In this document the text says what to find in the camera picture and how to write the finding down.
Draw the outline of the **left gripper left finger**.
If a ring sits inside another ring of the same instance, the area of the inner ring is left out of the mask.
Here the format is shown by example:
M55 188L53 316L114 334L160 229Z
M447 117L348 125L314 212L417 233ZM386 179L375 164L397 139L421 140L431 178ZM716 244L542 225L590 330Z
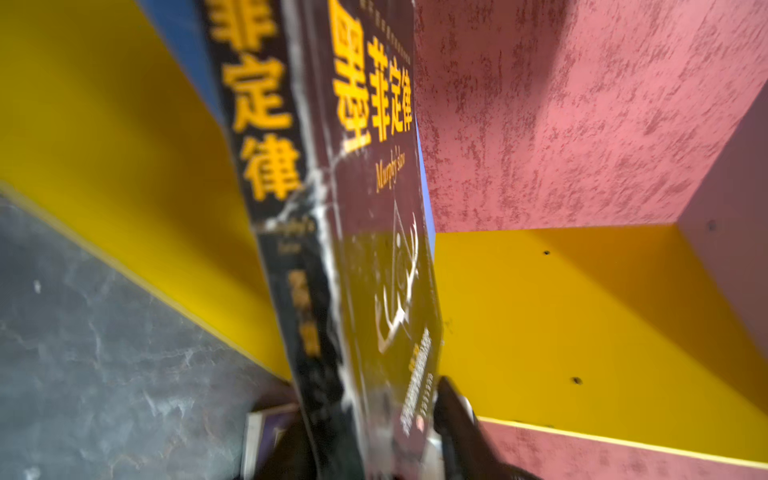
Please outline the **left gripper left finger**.
M318 478L308 434L295 419L255 474L256 480L315 480Z

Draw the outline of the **black Murphy's law book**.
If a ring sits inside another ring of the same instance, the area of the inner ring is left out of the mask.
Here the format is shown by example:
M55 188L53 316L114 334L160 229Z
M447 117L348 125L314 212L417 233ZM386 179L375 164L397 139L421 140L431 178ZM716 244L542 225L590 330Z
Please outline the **black Murphy's law book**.
M411 1L200 1L318 474L416 479L442 320Z

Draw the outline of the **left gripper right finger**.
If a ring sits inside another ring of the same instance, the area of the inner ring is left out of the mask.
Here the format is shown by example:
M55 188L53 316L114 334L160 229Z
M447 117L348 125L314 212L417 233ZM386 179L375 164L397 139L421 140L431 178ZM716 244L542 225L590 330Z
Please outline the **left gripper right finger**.
M441 437L445 479L538 479L500 461L451 379L437 384L434 427Z

